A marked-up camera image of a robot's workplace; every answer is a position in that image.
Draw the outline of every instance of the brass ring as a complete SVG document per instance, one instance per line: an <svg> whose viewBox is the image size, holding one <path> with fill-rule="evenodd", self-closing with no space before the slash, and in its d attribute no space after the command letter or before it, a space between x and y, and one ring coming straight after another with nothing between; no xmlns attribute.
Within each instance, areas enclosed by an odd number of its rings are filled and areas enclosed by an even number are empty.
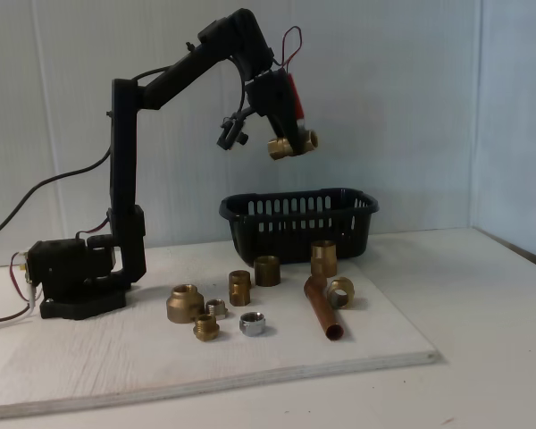
<svg viewBox="0 0 536 429"><path fill-rule="evenodd" d="M331 282L327 293L328 302L332 308L350 307L354 302L355 295L354 283L347 277L339 277Z"/></svg>

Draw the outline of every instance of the brass coupling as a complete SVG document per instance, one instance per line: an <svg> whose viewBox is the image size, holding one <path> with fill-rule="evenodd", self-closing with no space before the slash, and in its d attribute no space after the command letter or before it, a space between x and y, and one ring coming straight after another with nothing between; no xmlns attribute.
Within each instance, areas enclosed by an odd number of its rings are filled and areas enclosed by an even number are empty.
<svg viewBox="0 0 536 429"><path fill-rule="evenodd" d="M271 159L277 161L286 156L303 155L307 152L311 152L318 147L318 144L318 136L315 131L307 130L301 153L295 154L288 139L285 137L278 137L268 142L268 154L270 154Z"/></svg>
<svg viewBox="0 0 536 429"><path fill-rule="evenodd" d="M233 271L229 274L230 303L234 307L250 304L250 273L244 270Z"/></svg>
<svg viewBox="0 0 536 429"><path fill-rule="evenodd" d="M213 315L200 315L195 320L193 333L201 341L210 341L218 337L220 330L220 326L216 323L216 317Z"/></svg>
<svg viewBox="0 0 536 429"><path fill-rule="evenodd" d="M328 288L328 302L332 308L348 308L354 302L354 283L347 277L339 277Z"/></svg>
<svg viewBox="0 0 536 429"><path fill-rule="evenodd" d="M205 312L205 299L194 284L172 288L167 299L167 317L175 324L189 324Z"/></svg>
<svg viewBox="0 0 536 429"><path fill-rule="evenodd" d="M256 286L276 286L280 281L280 260L277 257L257 257L254 260Z"/></svg>
<svg viewBox="0 0 536 429"><path fill-rule="evenodd" d="M323 275L330 278L338 273L336 243L329 240L312 243L312 275Z"/></svg>
<svg viewBox="0 0 536 429"><path fill-rule="evenodd" d="M323 290L327 283L328 281L322 275L312 275L304 285L304 293L312 304L325 336L328 340L336 341L343 336L343 328L337 322L330 303L323 296Z"/></svg>

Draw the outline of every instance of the red wire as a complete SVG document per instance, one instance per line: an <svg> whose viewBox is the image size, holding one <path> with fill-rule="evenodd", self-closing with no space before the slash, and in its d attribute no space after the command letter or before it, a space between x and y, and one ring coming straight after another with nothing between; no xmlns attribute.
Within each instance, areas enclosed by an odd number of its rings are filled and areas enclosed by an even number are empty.
<svg viewBox="0 0 536 429"><path fill-rule="evenodd" d="M92 234L94 232L98 232L99 230L101 230L104 226L107 225L107 223L109 222L109 218L106 217L105 220L103 222L101 222L100 225L96 226L93 230L89 230L89 231L78 231L76 234L75 234L75 238L78 239L80 237L80 234Z"/></svg>
<svg viewBox="0 0 536 429"><path fill-rule="evenodd" d="M294 51L294 53L292 55L290 55L288 57L288 59L286 61L284 61L284 51L286 49L286 36L288 35L288 33L290 33L293 29L297 29L297 32L300 36L300 46L297 47L297 49ZM288 29L288 31L286 31L284 33L284 37L282 38L282 62L281 62L281 66L284 67L284 65L286 66L286 72L288 71L288 65L289 65L289 62L292 60L292 58L294 58L294 56L296 56L296 54L298 53L298 51L302 48L302 43L303 43L303 40L302 40L302 29L300 29L298 27L298 25L294 25L292 27L290 27Z"/></svg>
<svg viewBox="0 0 536 429"><path fill-rule="evenodd" d="M20 295L20 298L22 298L24 301L28 302L28 300L25 299L24 296L21 294L20 288L18 287L18 282L16 281L16 277L14 277L13 263L14 263L14 258L17 255L18 255L18 252L14 253L12 255L12 259L10 259L10 278L12 279L12 283L14 285L14 288L16 288L16 291L18 292L18 295ZM15 319L16 317L26 313L28 310L29 310L29 304L26 305L26 307L22 311L16 313L15 315L9 315L7 317L0 317L0 322L7 322L8 320Z"/></svg>
<svg viewBox="0 0 536 429"><path fill-rule="evenodd" d="M16 291L18 292L18 295L20 295L20 298L28 302L28 300L21 294L20 287L18 286L18 282L16 281L16 277L14 276L13 264L14 264L14 258L17 256L18 256L18 252L14 253L12 255L12 259L10 259L10 278L12 279L14 288L16 288Z"/></svg>

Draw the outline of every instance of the electrical wire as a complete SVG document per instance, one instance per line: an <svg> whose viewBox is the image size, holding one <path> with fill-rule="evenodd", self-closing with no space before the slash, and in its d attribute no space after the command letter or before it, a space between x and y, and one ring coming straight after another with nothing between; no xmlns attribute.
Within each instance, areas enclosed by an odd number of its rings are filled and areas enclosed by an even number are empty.
<svg viewBox="0 0 536 429"><path fill-rule="evenodd" d="M75 238L78 239L80 237L80 234L93 234L94 232L98 232L99 230L101 230L104 226L107 225L107 223L109 222L109 218L106 217L105 220L103 222L101 222L98 226L96 226L93 230L88 230L88 231L78 231L76 232L75 234Z"/></svg>
<svg viewBox="0 0 536 429"><path fill-rule="evenodd" d="M152 74L166 72L167 69L169 69L169 67L171 67L171 66L167 65L166 67L160 67L158 69L145 71L144 73L141 73L141 74L138 74L137 76L135 76L132 80L140 80L140 79L145 78L146 76L151 76Z"/></svg>
<svg viewBox="0 0 536 429"><path fill-rule="evenodd" d="M89 167L82 168L80 170L75 170L73 172L64 172L62 174L58 174L57 176L50 177L49 179L45 179L44 181L38 183L36 186L30 189L26 195L24 195L24 198L21 199L20 203L18 203L18 205L12 210L8 217L6 217L4 221L0 223L0 231L14 218L14 216L16 216L16 214L20 211L21 207L26 203L26 201L28 201L28 198L30 198L31 195L38 189L40 189L42 186L47 185L48 183L51 183L53 181L59 181L60 179L63 179L65 177L77 176L78 174L82 174L84 172L90 172L91 170L97 168L99 165L103 164L110 154L111 148L108 148L107 152L105 152L105 155L99 161L90 165Z"/></svg>
<svg viewBox="0 0 536 429"><path fill-rule="evenodd" d="M34 308L36 306L36 291L34 290L31 284L28 285L28 296L29 296L28 305L22 311L19 311L15 315L9 315L7 317L0 317L0 323L5 322L4 324L0 324L0 328L10 326L11 324L17 324L18 322L21 322L22 320L29 317L34 312Z"/></svg>
<svg viewBox="0 0 536 429"><path fill-rule="evenodd" d="M292 55L290 55L288 57L288 59L286 61L284 61L284 57L285 57L285 52L286 52L286 37L288 36L288 34L293 30L293 29L297 29L297 33L298 35L300 36L300 46L297 47L297 49L294 51L294 53ZM289 67L289 62L292 61L292 58L294 58L294 56L296 56L296 54L299 52L299 50L302 48L302 45L303 45L304 41L302 39L302 29L300 29L298 27L298 25L294 25L292 27L290 27L288 29L288 31L286 31L284 33L284 37L282 38L282 59L281 59L281 62L278 63L278 61L276 60L276 58L273 58L272 59L272 62L280 67L284 67L286 66L286 72L288 72L288 67Z"/></svg>
<svg viewBox="0 0 536 429"><path fill-rule="evenodd" d="M14 288L16 289L16 292L18 292L18 295L20 295L20 298L22 298L24 301L28 302L26 297L24 297L21 294L20 287L18 286L18 282L16 281L16 277L14 276L14 270L13 270L13 264L14 264L14 258L18 256L18 252L14 253L12 255L12 259L10 259L10 279L12 280L12 284L14 285Z"/></svg>

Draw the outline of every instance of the white wooden board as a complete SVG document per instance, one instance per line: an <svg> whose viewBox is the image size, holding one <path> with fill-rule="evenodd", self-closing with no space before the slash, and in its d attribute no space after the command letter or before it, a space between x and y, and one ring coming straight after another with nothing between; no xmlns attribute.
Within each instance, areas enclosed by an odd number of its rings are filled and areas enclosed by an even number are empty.
<svg viewBox="0 0 536 429"><path fill-rule="evenodd" d="M221 335L203 343L191 324L172 324L171 285L193 282L205 299L228 302L227 276L246 268L230 242L147 251L148 273L123 310L90 320L34 320L0 374L0 418L98 408L433 362L435 348L354 264L339 273L356 287L356 304L339 312L337 342L323 335L303 293L309 265L282 267L282 283L254 287L247 307L229 306ZM239 316L265 314L265 335L248 338Z"/></svg>

